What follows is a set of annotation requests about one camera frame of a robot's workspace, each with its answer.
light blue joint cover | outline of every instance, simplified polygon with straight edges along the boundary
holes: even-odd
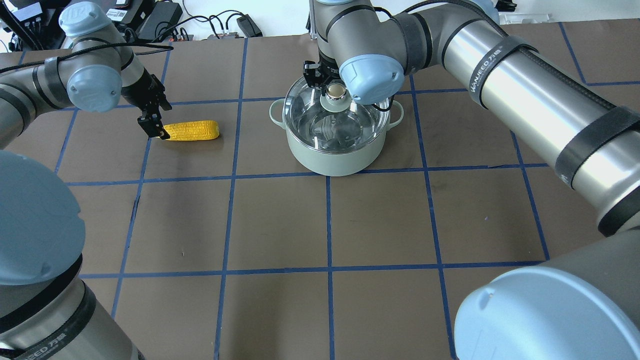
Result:
[[[543,265],[512,270],[471,293],[454,328],[461,360],[640,359],[640,331],[618,305]]]
[[[104,113],[120,100],[122,78],[106,65],[89,65],[78,69],[67,81],[67,94],[74,105],[84,111]]]
[[[111,24],[111,19],[98,4],[90,1],[73,4],[64,9],[58,19],[60,28],[68,37],[80,37]]]
[[[340,66],[340,77],[358,104],[376,104],[391,97],[404,83],[400,63],[381,54],[358,55]]]
[[[0,151],[0,284],[53,279],[84,246],[80,207],[63,181],[26,156]]]
[[[325,5],[342,5],[353,2],[354,0],[317,0],[318,3]]]
[[[498,9],[493,7],[493,1],[491,0],[467,0],[471,3],[477,5],[480,9],[484,11],[485,14],[489,15],[496,22],[496,24],[500,24],[500,15],[498,14]]]

table surface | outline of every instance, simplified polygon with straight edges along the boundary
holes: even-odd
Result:
[[[637,19],[505,28],[640,111]],[[405,119],[370,167],[329,178],[268,117],[317,59],[308,36],[141,59],[166,85],[165,124],[213,119],[221,137],[148,140],[123,102],[42,115],[7,150],[70,186],[81,277],[150,360],[450,359],[472,290],[601,238],[594,209],[441,68],[406,79]]]

wanjeed logo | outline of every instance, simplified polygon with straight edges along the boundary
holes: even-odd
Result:
[[[476,92],[476,88],[478,86],[478,82],[480,82],[481,77],[484,74],[484,71],[489,67],[489,65],[491,65],[496,57],[502,52],[502,46],[500,46],[499,48],[497,48],[493,54],[489,55],[489,58],[482,64],[482,66],[480,66],[480,69],[478,69],[476,76],[474,77],[473,82],[471,82],[471,84],[469,85],[469,90],[471,92]]]

glass lid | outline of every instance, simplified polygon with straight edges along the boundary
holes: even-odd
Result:
[[[388,99],[377,105],[386,108]],[[299,142],[332,154],[355,151],[372,142],[385,130],[389,116],[388,111],[351,100],[341,81],[329,84],[323,96],[304,78],[289,90],[283,114],[287,128]]]

yellow corn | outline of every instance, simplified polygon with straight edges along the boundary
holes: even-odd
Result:
[[[213,120],[167,124],[164,129],[171,136],[167,140],[173,141],[213,140],[220,135],[218,123]]]

